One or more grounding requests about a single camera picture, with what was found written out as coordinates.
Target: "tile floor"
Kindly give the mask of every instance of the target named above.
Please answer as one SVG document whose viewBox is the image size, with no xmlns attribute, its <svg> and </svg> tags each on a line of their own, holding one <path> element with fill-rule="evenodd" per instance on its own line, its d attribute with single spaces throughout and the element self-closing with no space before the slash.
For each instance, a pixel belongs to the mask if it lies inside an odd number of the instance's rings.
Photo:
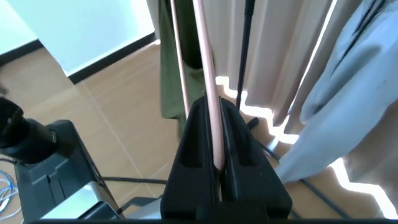
<svg viewBox="0 0 398 224">
<path fill-rule="evenodd" d="M 147 46 L 77 85 L 64 76 L 45 49 L 40 49 L 1 67 L 0 81 L 10 89 L 7 97 L 24 109 L 26 117 L 42 123 L 72 120 L 103 176 L 169 176 L 178 146 L 177 124 L 160 115 L 158 45 Z M 262 119 L 253 131 L 264 143 L 271 140 L 265 122 Z M 279 143 L 276 151 L 285 152 L 289 147 Z M 0 164 L 0 169 L 14 175 L 8 164 Z M 370 195 L 342 188 L 331 169 L 309 182 L 352 217 L 381 215 Z M 158 197 L 164 191 L 164 186 L 154 184 L 109 182 L 108 186 L 120 205 L 135 196 Z M 286 188 L 300 216 L 339 217 L 302 183 Z M 13 200 L 9 211 L 17 208 L 19 201 Z M 5 223 L 21 220 L 19 213 Z"/>
</svg>

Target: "green cloth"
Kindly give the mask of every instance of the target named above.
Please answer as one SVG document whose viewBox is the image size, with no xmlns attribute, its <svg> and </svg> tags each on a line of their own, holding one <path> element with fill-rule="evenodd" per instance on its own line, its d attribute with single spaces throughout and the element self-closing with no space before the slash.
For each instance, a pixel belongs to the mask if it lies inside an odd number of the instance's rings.
<svg viewBox="0 0 398 224">
<path fill-rule="evenodd" d="M 191 106 L 196 99 L 203 96 L 205 91 L 197 27 L 192 1 L 176 0 L 175 6 L 184 62 L 185 82 Z M 186 118 L 169 0 L 159 0 L 159 30 L 161 41 L 160 100 L 162 116 L 179 121 L 181 136 Z"/>
</svg>

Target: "wall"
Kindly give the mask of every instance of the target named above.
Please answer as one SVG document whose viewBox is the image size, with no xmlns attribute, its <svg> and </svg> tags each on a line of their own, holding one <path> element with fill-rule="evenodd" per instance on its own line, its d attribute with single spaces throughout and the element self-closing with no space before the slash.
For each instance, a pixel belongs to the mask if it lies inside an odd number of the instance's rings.
<svg viewBox="0 0 398 224">
<path fill-rule="evenodd" d="M 145 0 L 8 0 L 69 76 L 154 31 Z"/>
<path fill-rule="evenodd" d="M 0 55 L 36 39 L 7 1 L 0 0 Z"/>
</svg>

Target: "garment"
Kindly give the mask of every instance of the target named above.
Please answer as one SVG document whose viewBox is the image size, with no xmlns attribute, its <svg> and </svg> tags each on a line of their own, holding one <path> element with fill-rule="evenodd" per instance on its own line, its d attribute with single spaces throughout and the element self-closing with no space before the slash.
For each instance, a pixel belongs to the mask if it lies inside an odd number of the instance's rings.
<svg viewBox="0 0 398 224">
<path fill-rule="evenodd" d="M 203 96 L 205 91 L 205 79 L 203 77 L 195 15 L 192 1 L 175 0 L 175 7 L 188 100 L 189 104 L 192 105 L 196 99 Z M 179 121 L 181 136 L 185 127 L 186 117 L 169 0 L 159 0 L 159 30 L 161 41 L 160 92 L 162 116 Z"/>
<path fill-rule="evenodd" d="M 303 104 L 300 120 L 306 126 L 275 169 L 283 183 L 315 175 L 345 156 L 398 98 L 398 1 L 385 1 L 346 51 L 372 4 L 363 1 L 346 23 Z"/>
</svg>

